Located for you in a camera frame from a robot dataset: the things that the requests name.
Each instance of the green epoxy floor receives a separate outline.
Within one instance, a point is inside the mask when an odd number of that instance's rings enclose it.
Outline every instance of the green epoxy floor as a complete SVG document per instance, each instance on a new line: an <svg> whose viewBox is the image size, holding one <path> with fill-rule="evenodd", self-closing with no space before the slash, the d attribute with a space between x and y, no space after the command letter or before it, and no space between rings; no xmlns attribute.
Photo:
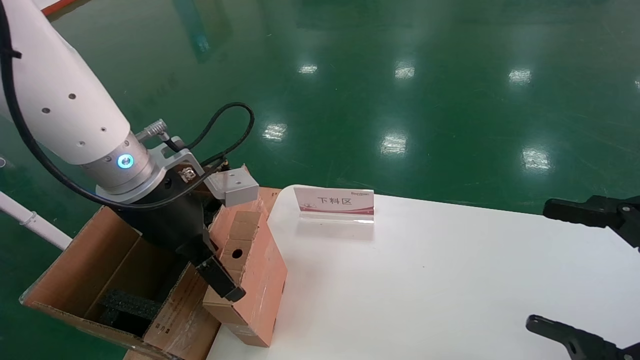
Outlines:
<svg viewBox="0 0 640 360"><path fill-rule="evenodd" d="M162 118L190 141L222 104L250 104L255 131L230 160L265 186L539 213L549 197L639 193L639 13L633 0L91 0L54 26L135 131ZM230 111L196 155L245 121ZM0 156L0 189L68 234L97 209L6 121ZM0 227L0 358L122 357L18 304L59 251L6 215Z"/></svg>

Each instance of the box flap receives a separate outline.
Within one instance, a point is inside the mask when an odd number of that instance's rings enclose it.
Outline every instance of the box flap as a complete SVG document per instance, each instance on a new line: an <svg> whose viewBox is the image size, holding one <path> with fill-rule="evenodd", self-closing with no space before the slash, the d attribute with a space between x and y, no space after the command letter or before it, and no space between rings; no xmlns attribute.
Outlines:
<svg viewBox="0 0 640 360"><path fill-rule="evenodd" d="M83 316L138 238L111 209L100 208L20 302Z"/></svg>
<svg viewBox="0 0 640 360"><path fill-rule="evenodd" d="M208 287L195 268L187 266L144 341L185 360L204 359L220 328L220 322L202 307Z"/></svg>

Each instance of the cardboard box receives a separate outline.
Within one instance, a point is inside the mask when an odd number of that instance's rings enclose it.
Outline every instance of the cardboard box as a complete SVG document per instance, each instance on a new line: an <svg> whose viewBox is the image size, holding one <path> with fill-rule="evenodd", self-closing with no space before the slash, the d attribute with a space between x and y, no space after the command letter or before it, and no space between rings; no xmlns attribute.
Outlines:
<svg viewBox="0 0 640 360"><path fill-rule="evenodd" d="M212 227L213 232L223 231L213 234L212 238L223 239L228 234L226 241L223 241L220 261L246 291L246 295L231 303L208 288L203 305L244 343L268 347L280 307L287 267L267 226L268 214L263 210L262 201L256 200L258 204L254 208L258 211L235 211L228 232L224 232L226 224Z"/></svg>
<svg viewBox="0 0 640 360"><path fill-rule="evenodd" d="M144 241L109 208L100 208L20 302L151 359L202 360L220 323L202 307L207 283L184 264ZM163 305L141 333L118 330L98 322L105 309L99 300L110 289ZM155 299L158 294L164 298Z"/></svg>

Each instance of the red and white sign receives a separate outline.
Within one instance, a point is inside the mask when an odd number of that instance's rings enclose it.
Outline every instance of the red and white sign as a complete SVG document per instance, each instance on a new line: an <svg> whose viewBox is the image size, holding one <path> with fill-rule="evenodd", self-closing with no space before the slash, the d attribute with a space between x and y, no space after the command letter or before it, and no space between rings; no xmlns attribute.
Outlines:
<svg viewBox="0 0 640 360"><path fill-rule="evenodd" d="M373 190L295 187L300 211L373 215Z"/></svg>

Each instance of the white tabletop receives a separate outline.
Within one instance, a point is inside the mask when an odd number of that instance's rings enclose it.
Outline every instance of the white tabletop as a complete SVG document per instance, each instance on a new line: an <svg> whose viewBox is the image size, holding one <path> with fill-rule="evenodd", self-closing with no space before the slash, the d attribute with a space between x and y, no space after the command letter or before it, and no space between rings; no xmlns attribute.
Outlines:
<svg viewBox="0 0 640 360"><path fill-rule="evenodd" d="M530 314L626 347L640 341L640 254L609 229L375 196L375 224L269 226L289 269L271 348L226 328L207 360L568 360Z"/></svg>

